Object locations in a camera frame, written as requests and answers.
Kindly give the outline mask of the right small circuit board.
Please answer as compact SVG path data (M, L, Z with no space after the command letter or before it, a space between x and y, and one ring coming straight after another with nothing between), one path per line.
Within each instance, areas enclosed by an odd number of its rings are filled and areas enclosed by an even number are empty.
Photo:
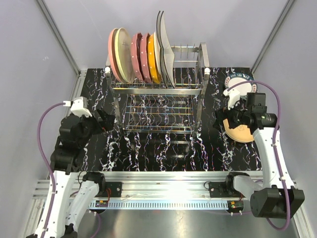
M229 201L228 202L229 210L233 210L234 212L243 211L244 209L244 201L243 200L236 200L236 201Z

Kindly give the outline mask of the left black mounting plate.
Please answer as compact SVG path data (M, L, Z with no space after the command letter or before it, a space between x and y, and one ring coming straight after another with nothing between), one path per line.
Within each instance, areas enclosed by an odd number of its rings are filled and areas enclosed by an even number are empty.
M122 182L106 181L104 185L102 185L102 188L98 193L98 197L108 197L108 195L110 195L110 198L120 198L122 194L122 185Z

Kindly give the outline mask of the left small circuit board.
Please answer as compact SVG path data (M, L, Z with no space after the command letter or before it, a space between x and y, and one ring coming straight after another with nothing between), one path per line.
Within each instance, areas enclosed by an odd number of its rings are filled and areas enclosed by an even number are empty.
M107 208L108 207L108 201L96 200L95 205L96 205L96 207Z

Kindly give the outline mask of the beige tan round plate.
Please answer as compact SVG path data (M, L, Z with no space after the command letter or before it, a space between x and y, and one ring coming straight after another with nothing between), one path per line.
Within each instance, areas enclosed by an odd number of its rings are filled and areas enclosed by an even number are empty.
M228 137L236 142L249 143L254 141L254 137L251 134L250 129L246 125L239 125L238 127L229 128L228 119L223 120L224 130Z

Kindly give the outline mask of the aluminium frame post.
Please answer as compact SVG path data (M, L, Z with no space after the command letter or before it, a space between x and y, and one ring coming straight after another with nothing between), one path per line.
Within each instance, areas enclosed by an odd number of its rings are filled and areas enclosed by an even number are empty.
M279 14L271 32L269 33L262 49L261 49L261 53L263 53L264 51L266 51L269 46L271 45L271 43L273 42L276 34L278 33L279 29L281 28L282 24L284 23L286 17L288 16L288 14L290 13L291 9L293 8L294 4L295 4L296 0L287 0L281 13Z
M60 46L64 56L66 57L68 63L70 64L72 70L74 71L77 77L81 74L81 69L79 68L78 64L76 63L69 47L67 46L54 18L51 14L47 4L44 0L35 0L40 12L42 13L46 23L48 24L53 36L57 40L58 45Z

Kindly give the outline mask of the stainless steel dish rack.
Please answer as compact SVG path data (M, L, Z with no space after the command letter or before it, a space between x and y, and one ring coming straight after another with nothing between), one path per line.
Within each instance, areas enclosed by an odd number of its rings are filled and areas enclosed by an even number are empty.
M206 43L174 46L175 87L155 83L121 83L106 62L105 75L117 125L124 132L175 133L196 136L210 78Z

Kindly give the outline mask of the small circuit board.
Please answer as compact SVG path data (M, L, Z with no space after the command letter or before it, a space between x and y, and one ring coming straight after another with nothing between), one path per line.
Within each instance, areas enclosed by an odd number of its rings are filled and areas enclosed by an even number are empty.
M108 207L108 201L96 200L95 205L96 205L96 207L107 208Z
M233 210L234 212L243 211L244 209L244 201L243 200L236 200L236 201L229 201L228 202L229 210Z

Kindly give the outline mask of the left aluminium frame post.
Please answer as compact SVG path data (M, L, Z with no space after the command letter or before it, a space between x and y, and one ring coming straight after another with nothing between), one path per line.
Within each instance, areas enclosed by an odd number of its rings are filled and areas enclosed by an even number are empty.
M64 56L66 57L68 63L70 64L72 70L74 71L77 77L81 74L81 69L79 68L78 64L76 63L69 47L67 46L54 18L51 14L47 4L44 0L35 0L40 12L42 13L46 23L48 24L53 36L57 40L58 45L60 46Z

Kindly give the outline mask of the white plate behind yellow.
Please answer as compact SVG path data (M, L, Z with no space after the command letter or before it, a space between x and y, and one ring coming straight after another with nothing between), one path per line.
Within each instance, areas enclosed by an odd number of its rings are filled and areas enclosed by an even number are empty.
M160 69L160 45L157 38L157 33L154 32L154 48L155 48L155 59L156 59L156 65L158 69L159 75L161 75L161 69Z

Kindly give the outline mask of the right aluminium frame post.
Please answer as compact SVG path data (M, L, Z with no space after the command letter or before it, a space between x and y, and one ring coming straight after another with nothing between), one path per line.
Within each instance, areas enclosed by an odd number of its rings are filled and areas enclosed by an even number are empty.
M269 46L271 45L271 43L273 42L276 34L278 33L279 29L281 28L282 24L284 23L286 17L288 16L288 14L290 13L291 9L293 8L294 4L295 4L296 0L287 0L281 13L279 14L271 32L269 33L262 49L261 49L261 53L263 53L264 51L266 51Z

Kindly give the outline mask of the pink dotted plate right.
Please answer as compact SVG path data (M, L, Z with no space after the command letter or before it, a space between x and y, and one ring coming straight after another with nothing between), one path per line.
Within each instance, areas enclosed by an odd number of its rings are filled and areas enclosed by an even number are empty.
M140 61L141 61L141 69L144 77L144 81L147 83L151 83L151 74L148 65L148 54L147 54L147 43L149 38L149 33L146 33L142 36L140 41Z

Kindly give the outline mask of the black mounting plate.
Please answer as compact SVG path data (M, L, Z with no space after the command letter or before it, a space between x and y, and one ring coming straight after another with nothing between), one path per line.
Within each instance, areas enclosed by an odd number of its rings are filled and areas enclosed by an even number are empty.
M209 182L208 189L211 198L244 198L240 192L228 186L226 182Z
M122 182L106 181L104 185L102 185L102 188L98 193L98 197L108 197L108 195L110 195L110 198L120 198L122 194L122 185Z

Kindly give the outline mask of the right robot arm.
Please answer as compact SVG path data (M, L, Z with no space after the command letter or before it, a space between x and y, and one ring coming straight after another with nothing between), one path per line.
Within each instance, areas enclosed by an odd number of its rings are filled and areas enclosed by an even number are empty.
M280 146L279 122L276 114L267 112L264 93L248 93L240 107L240 92L225 90L227 106L216 111L216 123L228 122L234 129L246 125L254 138L262 164L263 184L259 185L243 172L230 172L224 191L230 197L239 193L250 201L255 217L291 219L305 200L302 190L291 180Z

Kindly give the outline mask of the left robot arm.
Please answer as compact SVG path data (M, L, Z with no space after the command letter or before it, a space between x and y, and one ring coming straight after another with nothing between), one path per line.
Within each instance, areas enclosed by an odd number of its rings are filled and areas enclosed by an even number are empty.
M79 177L76 160L93 135L113 129L115 116L98 109L98 118L70 114L62 119L51 160L46 161L50 187L44 211L32 238L76 238L82 218L92 199L106 193L106 180L100 172L87 172L79 191L70 201Z

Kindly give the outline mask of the square black-rimmed plate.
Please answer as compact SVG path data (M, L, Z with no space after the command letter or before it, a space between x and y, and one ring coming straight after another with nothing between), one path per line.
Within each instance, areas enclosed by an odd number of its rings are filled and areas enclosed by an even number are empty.
M158 38L158 43L160 45L160 69L161 69L161 76L162 76L162 79L163 79L163 82L164 82L164 85L166 88L168 88L169 86L172 88L171 84L169 83L168 81L168 78L167 78L167 73L165 71L165 66L164 66L164 58L163 58L163 49L161 48L162 47L162 43L161 43L161 39L160 39L160 17L161 17L161 12L162 11L159 11L158 12L158 15L157 15L157 22L156 22L156 30L157 30L157 38Z
M172 88L175 88L175 81L173 78L173 63L174 63L174 57L175 54L171 48L166 27L165 27L165 19L164 19L164 11L161 12L160 17L160 39L162 43L162 49L163 49L163 58L164 58L164 66L165 71L167 73L167 78L169 83L171 84Z

